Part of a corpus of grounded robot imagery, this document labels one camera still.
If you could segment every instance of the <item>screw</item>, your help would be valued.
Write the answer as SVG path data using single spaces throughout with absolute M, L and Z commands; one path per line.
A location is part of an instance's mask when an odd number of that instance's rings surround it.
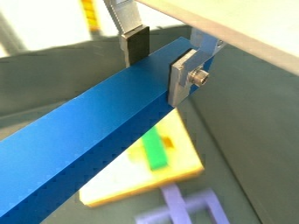
M 195 68 L 189 75 L 189 81 L 195 84 L 198 87 L 203 86 L 207 82 L 210 74 L 202 70 L 202 66 Z
M 224 40 L 220 40 L 218 47 L 222 47 L 224 44 L 225 44 Z

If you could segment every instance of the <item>yellow stripe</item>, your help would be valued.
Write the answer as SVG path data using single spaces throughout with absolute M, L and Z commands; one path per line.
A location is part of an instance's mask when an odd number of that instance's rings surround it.
M 93 0 L 81 0 L 81 1 L 82 1 L 87 23 L 89 23 L 89 29 L 91 31 L 98 31 L 101 30 L 101 23 L 99 23 L 98 14 L 95 11 L 94 1 Z

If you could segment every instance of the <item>table surface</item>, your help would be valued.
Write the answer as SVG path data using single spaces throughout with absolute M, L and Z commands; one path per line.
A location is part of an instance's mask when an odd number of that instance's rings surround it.
M 299 1 L 137 1 L 299 75 Z

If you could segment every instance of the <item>purple tape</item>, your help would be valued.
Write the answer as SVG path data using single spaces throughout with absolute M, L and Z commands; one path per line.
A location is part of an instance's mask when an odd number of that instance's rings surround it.
M 193 224 L 191 217 L 186 210 L 186 204 L 178 185 L 167 185 L 162 188 L 163 198 L 170 208 L 170 215 L 174 224 Z
M 190 213 L 202 209 L 210 210 L 211 218 L 217 224 L 230 224 L 228 215 L 221 206 L 215 192 L 209 189 L 205 192 L 195 193 L 183 200 L 181 190 L 177 185 L 163 187 L 163 196 L 167 206 L 155 209 L 135 217 L 137 224 L 151 224 L 158 221 L 173 220 L 175 224 L 191 223 Z

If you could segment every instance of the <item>metal bracket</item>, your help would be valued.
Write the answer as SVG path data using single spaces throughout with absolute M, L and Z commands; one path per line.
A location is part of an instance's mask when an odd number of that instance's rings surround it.
M 191 44 L 199 50 L 191 49 L 173 64 L 169 91 L 169 103 L 177 107 L 191 92 L 191 86 L 202 86 L 209 73 L 202 69 L 205 62 L 224 48 L 226 43 L 203 31 L 193 28 Z
M 105 0 L 119 31 L 121 48 L 130 67 L 150 54 L 150 27 L 142 23 L 135 0 Z

